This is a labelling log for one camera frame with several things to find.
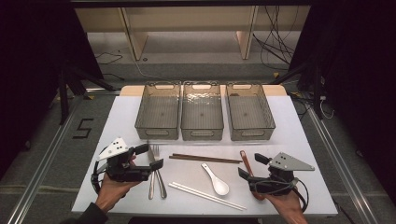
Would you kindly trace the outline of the person's right hand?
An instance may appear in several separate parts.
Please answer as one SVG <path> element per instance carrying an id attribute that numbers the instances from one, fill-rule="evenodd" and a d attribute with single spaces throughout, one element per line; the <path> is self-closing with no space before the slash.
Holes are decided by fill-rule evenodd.
<path id="1" fill-rule="evenodd" d="M 287 195 L 265 194 L 264 197 L 269 200 L 282 217 L 304 217 L 300 198 L 295 189 Z"/>

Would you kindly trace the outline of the light wooden table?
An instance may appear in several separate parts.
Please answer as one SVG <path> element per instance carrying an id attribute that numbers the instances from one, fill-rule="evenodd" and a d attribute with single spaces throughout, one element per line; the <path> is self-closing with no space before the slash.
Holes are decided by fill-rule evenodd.
<path id="1" fill-rule="evenodd" d="M 120 96 L 141 96 L 144 85 L 130 85 L 121 88 Z M 281 85 L 262 85 L 266 96 L 286 96 L 287 91 Z"/>

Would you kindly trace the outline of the person's left hand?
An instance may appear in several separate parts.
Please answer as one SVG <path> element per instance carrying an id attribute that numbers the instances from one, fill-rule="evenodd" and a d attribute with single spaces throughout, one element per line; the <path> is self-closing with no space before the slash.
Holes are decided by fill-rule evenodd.
<path id="1" fill-rule="evenodd" d="M 108 175 L 104 175 L 102 187 L 95 204 L 106 214 L 136 185 L 138 185 L 138 182 L 117 182 L 111 180 Z"/>

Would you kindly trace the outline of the black tripod stand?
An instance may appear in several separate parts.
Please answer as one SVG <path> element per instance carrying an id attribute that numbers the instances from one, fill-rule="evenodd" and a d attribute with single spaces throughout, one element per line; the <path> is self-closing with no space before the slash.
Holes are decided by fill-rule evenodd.
<path id="1" fill-rule="evenodd" d="M 107 91 L 115 91 L 116 88 L 105 83 L 97 77 L 94 77 L 82 69 L 74 65 L 65 65 L 60 75 L 58 76 L 59 83 L 59 95 L 61 100 L 61 121 L 60 124 L 64 124 L 69 116 L 69 105 L 67 88 L 71 90 L 75 95 L 82 96 L 87 92 L 87 89 L 82 84 L 82 79 L 87 79 L 93 84 L 104 88 Z"/>

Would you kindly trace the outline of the steel table knife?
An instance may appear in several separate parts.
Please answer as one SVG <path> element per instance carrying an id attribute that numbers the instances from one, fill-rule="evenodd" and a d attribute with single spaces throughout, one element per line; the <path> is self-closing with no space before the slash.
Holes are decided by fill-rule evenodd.
<path id="1" fill-rule="evenodd" d="M 159 146 L 158 145 L 153 145 L 153 150 L 154 150 L 155 161 L 158 161 L 160 159 Z M 159 177 L 159 179 L 157 179 L 157 180 L 158 180 L 159 187 L 160 187 L 161 197 L 163 199 L 165 199 L 167 197 L 167 191 L 166 191 L 165 185 L 163 183 L 163 178 L 161 176 L 160 171 L 157 170 L 157 172 L 158 172 L 158 177 Z"/>

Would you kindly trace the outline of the smoky clear plastic bin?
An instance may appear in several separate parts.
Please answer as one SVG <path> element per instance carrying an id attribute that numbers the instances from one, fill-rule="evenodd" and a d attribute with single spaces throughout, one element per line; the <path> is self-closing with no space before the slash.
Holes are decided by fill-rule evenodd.
<path id="1" fill-rule="evenodd" d="M 232 141 L 269 140 L 276 128 L 263 87 L 228 83 L 226 99 Z"/>
<path id="2" fill-rule="evenodd" d="M 180 83 L 149 82 L 145 85 L 134 127 L 145 140 L 177 140 Z"/>
<path id="3" fill-rule="evenodd" d="M 184 141 L 222 139 L 224 122 L 218 82 L 184 83 L 180 129 Z"/>

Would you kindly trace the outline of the light wooden shelf unit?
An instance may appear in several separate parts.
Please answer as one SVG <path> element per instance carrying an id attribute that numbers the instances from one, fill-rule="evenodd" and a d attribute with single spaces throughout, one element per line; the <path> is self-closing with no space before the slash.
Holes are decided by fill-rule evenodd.
<path id="1" fill-rule="evenodd" d="M 249 56 L 255 31 L 301 31 L 309 6 L 78 8 L 87 33 L 124 33 L 133 58 L 141 58 L 149 32 L 234 31 L 241 56 Z"/>

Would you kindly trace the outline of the aluminium floor rail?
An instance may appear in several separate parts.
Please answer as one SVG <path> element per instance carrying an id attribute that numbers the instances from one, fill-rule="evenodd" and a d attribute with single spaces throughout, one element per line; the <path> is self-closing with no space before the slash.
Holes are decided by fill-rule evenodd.
<path id="1" fill-rule="evenodd" d="M 61 123 L 55 99 L 0 179 L 0 224 L 57 224 L 72 206 L 87 173 L 116 95 L 94 91 L 69 101 Z"/>
<path id="2" fill-rule="evenodd" d="M 328 151 L 337 173 L 340 175 L 346 191 L 355 205 L 364 224 L 378 224 L 372 206 L 369 204 L 366 196 L 358 185 L 357 180 L 353 177 L 346 161 L 342 157 L 337 145 L 334 143 L 330 132 L 324 122 L 318 118 L 312 106 L 308 107 L 308 114 L 313 121 L 316 130 Z"/>

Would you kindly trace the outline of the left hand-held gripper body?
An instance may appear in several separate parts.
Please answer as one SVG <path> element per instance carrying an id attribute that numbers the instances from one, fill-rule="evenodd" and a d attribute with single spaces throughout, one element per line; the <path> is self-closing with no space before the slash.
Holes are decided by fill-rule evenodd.
<path id="1" fill-rule="evenodd" d="M 105 161 L 98 172 L 106 173 L 111 180 L 117 182 L 147 181 L 152 173 L 150 166 L 134 166 L 130 159 L 135 147 L 128 147 L 121 137 L 117 137 L 98 156 L 99 161 Z"/>

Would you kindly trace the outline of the steel fork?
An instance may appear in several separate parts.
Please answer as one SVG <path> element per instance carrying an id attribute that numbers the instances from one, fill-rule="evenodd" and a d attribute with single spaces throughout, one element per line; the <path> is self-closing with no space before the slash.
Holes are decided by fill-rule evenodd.
<path id="1" fill-rule="evenodd" d="M 148 158 L 149 158 L 150 162 L 154 162 L 155 161 L 153 145 L 149 146 Z M 159 179 L 158 172 L 157 171 L 153 171 L 152 174 L 151 174 L 150 181 L 149 181 L 149 192 L 148 192 L 148 199 L 149 200 L 152 200 L 153 197 L 154 197 L 155 182 L 156 182 L 157 179 Z"/>

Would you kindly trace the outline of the black metal stand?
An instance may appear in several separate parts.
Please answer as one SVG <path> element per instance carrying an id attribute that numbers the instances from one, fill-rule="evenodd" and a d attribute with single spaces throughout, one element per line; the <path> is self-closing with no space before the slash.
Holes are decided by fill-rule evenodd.
<path id="1" fill-rule="evenodd" d="M 284 76 L 270 82 L 270 85 L 279 85 L 286 80 L 299 75 L 297 89 L 313 92 L 313 109 L 319 119 L 323 119 L 320 109 L 321 96 L 321 64 L 316 59 L 308 59 L 295 68 L 290 69 Z"/>

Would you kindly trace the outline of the brown wooden spoon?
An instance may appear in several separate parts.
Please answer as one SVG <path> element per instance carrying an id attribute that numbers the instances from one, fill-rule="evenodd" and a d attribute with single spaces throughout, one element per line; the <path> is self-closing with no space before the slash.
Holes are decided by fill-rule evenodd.
<path id="1" fill-rule="evenodd" d="M 249 176 L 254 176 L 254 174 L 253 174 L 253 172 L 251 170 L 251 167 L 250 167 L 250 164 L 249 164 L 249 161 L 248 161 L 248 157 L 247 157 L 247 154 L 246 154 L 245 150 L 241 150 L 239 153 L 240 153 L 240 156 L 242 158 L 243 163 L 245 164 L 245 166 L 247 168 L 247 172 L 248 172 Z M 255 192 L 255 191 L 251 191 L 251 193 L 257 200 L 259 200 L 259 201 L 264 201 L 265 200 L 265 197 L 260 195 L 259 193 Z"/>

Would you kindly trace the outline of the white ceramic spoon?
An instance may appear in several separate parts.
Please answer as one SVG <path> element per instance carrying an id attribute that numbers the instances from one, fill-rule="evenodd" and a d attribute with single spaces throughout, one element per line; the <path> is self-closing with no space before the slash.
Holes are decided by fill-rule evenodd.
<path id="1" fill-rule="evenodd" d="M 218 178 L 206 163 L 202 163 L 201 166 L 209 175 L 214 191 L 220 196 L 227 195 L 230 190 L 228 184 Z"/>

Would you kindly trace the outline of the black curtain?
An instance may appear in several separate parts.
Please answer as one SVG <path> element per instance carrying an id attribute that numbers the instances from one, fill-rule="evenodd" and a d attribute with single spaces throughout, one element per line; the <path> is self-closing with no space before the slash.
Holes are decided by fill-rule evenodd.
<path id="1" fill-rule="evenodd" d="M 103 77 L 71 0 L 0 0 L 0 178 L 43 119 L 65 65 Z"/>
<path id="2" fill-rule="evenodd" d="M 292 59 L 320 62 L 324 89 L 396 205 L 396 0 L 312 0 Z"/>

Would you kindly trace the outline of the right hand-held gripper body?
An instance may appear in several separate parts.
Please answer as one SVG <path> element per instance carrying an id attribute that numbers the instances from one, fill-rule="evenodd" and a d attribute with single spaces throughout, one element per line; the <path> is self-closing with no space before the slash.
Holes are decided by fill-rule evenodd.
<path id="1" fill-rule="evenodd" d="M 270 161 L 267 164 L 268 177 L 249 177 L 247 182 L 251 191 L 259 194 L 286 195 L 298 182 L 294 176 L 294 171 L 312 172 L 315 170 L 314 166 L 284 152 L 279 152 L 269 159 Z"/>

